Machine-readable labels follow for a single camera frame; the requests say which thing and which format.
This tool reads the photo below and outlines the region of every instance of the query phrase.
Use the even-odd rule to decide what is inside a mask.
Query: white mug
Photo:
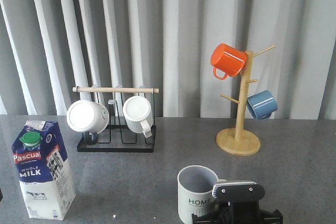
[[[218,181],[215,172],[201,165],[190,165],[180,170],[177,176],[178,216],[184,224],[192,224],[191,214],[198,217],[215,210],[213,186]]]
[[[69,107],[67,123],[77,132],[100,133],[109,123],[109,112],[100,103],[79,100]]]
[[[143,133],[145,137],[152,135],[152,107],[150,102],[140,96],[133,96],[125,101],[122,108],[128,128],[135,133]]]

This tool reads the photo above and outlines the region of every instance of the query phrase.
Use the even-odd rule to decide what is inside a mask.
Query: blue mug
[[[247,98],[247,108],[254,119],[265,120],[278,110],[278,104],[268,90],[257,93]]]

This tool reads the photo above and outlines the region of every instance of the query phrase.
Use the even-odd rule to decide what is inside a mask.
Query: wooden mug tree
[[[268,47],[256,54],[253,51],[246,51],[247,58],[245,65],[240,72],[242,79],[240,81],[239,100],[233,99],[227,95],[221,94],[221,97],[229,99],[238,104],[236,127],[221,130],[216,137],[217,145],[224,151],[234,155],[248,156],[257,153],[260,149],[260,140],[252,132],[244,130],[245,109],[249,84],[257,82],[257,79],[250,79],[253,58],[275,46]]]

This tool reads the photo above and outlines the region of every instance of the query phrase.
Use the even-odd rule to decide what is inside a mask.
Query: mug
[[[247,108],[254,119],[265,120],[278,110],[278,104],[268,90],[257,93],[247,98]]]
[[[219,44],[211,56],[211,65],[214,66],[214,76],[224,80],[228,75],[231,77],[237,75],[244,67],[246,58],[246,52],[239,51],[227,44]],[[225,72],[225,75],[219,77],[217,69]]]
[[[153,115],[150,102],[145,97],[133,96],[125,101],[122,108],[126,124],[134,133],[143,133],[147,138],[152,135]]]
[[[109,112],[100,103],[79,100],[67,111],[67,123],[74,131],[100,133],[109,123]]]
[[[192,224],[191,214],[198,217],[215,210],[213,186],[218,181],[217,174],[201,165],[190,165],[180,170],[177,176],[178,216],[184,224]]]

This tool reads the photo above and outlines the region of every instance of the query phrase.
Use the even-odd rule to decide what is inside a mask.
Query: mug rack
[[[274,45],[270,46],[258,53],[246,51],[247,59],[240,72],[242,78],[240,81],[239,100],[233,99],[225,94],[220,95],[238,104],[236,127],[223,129],[216,136],[217,145],[226,152],[234,155],[248,156],[257,153],[260,149],[259,138],[254,133],[244,130],[246,102],[249,84],[258,81],[258,79],[250,79],[253,58],[274,47]]]
[[[155,124],[155,93],[159,89],[155,88],[98,88],[98,87],[74,87],[73,92],[92,92],[92,93],[112,93],[112,99],[108,101],[109,105],[109,124],[106,129],[99,133],[83,132],[82,138],[77,145],[78,152],[136,152],[152,153],[154,152],[156,124]],[[153,113],[153,125],[151,127],[152,136],[145,138],[143,134],[130,131],[123,116],[120,116],[124,105],[125,93],[134,93],[151,95],[151,107]]]

